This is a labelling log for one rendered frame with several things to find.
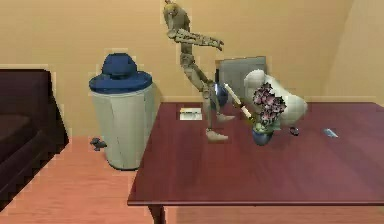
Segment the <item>white envelope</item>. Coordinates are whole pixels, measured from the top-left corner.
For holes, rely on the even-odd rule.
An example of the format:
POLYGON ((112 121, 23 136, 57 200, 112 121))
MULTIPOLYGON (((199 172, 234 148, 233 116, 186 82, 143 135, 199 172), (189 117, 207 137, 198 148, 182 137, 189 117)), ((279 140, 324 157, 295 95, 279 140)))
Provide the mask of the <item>white envelope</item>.
POLYGON ((202 110, 200 108, 181 108, 180 119, 182 121, 198 121, 202 119, 202 110))

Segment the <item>wooden mannequin figure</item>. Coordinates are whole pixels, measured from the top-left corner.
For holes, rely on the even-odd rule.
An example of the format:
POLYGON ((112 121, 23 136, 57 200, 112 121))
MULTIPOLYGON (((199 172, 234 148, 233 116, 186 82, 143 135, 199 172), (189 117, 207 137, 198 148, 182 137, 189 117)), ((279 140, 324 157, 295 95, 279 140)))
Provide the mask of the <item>wooden mannequin figure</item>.
POLYGON ((187 12, 176 2, 164 0, 163 16, 167 25, 167 36, 181 46, 180 66, 190 83, 201 93, 203 98, 203 112, 207 121, 205 133, 212 142, 225 141, 226 135, 217 133, 213 129, 212 110, 216 112, 216 120, 226 122, 233 119, 232 115, 221 112, 219 99, 216 94, 215 81, 209 79, 198 67, 193 55, 193 46, 209 46, 222 51, 224 42, 214 37, 193 33, 190 29, 190 19, 187 12))

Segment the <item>white baseball bat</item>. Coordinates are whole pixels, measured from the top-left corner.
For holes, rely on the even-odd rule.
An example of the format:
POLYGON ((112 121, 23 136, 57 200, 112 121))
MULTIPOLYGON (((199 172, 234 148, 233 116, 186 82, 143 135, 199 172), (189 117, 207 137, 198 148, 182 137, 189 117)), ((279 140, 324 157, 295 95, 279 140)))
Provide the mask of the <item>white baseball bat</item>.
POLYGON ((247 117, 247 119, 251 120, 252 114, 249 112, 249 110, 246 108, 246 106, 242 103, 240 98, 236 95, 236 93, 232 90, 232 88, 229 86, 229 84, 224 83, 224 87, 227 90, 228 94, 232 97, 233 101, 236 102, 240 107, 243 114, 247 117))

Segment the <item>white bin with blue lid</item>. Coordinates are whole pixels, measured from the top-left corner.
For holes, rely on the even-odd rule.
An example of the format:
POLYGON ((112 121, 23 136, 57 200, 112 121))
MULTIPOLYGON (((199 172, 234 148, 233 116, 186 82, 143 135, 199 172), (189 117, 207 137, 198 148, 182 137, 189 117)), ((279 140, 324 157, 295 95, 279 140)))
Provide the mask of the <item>white bin with blue lid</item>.
POLYGON ((156 118, 152 76, 127 53, 111 53, 101 73, 89 80, 89 89, 108 164, 137 170, 156 118))

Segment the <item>purple flowers in blue pot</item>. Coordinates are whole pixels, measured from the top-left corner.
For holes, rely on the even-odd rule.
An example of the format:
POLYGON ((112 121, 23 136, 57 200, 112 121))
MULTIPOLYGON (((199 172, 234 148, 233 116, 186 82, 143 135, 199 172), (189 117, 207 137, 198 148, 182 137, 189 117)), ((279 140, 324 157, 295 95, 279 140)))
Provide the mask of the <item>purple flowers in blue pot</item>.
POLYGON ((286 104, 282 96, 273 92, 272 85, 268 82, 255 90, 253 103, 257 110, 254 113, 256 120, 252 127, 252 137, 258 146, 265 146, 274 132, 281 129, 280 117, 286 104))

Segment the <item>dark red wooden table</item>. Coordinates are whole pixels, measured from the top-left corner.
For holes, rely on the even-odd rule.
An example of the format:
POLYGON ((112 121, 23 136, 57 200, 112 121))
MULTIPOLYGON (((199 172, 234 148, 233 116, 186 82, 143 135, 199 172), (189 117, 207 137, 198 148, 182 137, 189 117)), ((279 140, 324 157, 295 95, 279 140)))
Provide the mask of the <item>dark red wooden table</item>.
POLYGON ((127 203, 165 224, 167 206, 384 205, 384 108, 315 102, 299 135, 255 144, 242 118, 229 140, 210 143, 203 122, 182 121, 181 104, 161 104, 127 203), (338 138, 328 137, 329 128, 338 138))

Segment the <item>white rounded bag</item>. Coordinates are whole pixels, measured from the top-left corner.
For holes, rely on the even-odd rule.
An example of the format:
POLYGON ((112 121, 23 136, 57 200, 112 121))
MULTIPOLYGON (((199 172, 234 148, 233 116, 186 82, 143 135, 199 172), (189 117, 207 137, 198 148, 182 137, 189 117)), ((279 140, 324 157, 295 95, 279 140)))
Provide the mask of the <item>white rounded bag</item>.
POLYGON ((278 97, 282 97, 286 104, 286 109, 279 116, 282 126, 293 126, 307 111, 308 104, 305 100, 286 90, 274 77, 267 75, 263 70, 253 70, 244 78, 245 102, 251 104, 255 111, 258 107, 253 103, 254 92, 264 83, 270 83, 271 92, 278 97))

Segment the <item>dark brown sofa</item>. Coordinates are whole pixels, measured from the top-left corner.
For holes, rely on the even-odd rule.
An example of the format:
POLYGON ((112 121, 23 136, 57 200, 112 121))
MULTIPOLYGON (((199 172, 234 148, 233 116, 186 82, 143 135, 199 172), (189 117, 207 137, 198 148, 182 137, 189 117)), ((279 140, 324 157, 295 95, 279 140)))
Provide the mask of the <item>dark brown sofa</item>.
POLYGON ((0 211, 69 143, 45 69, 0 69, 0 211))

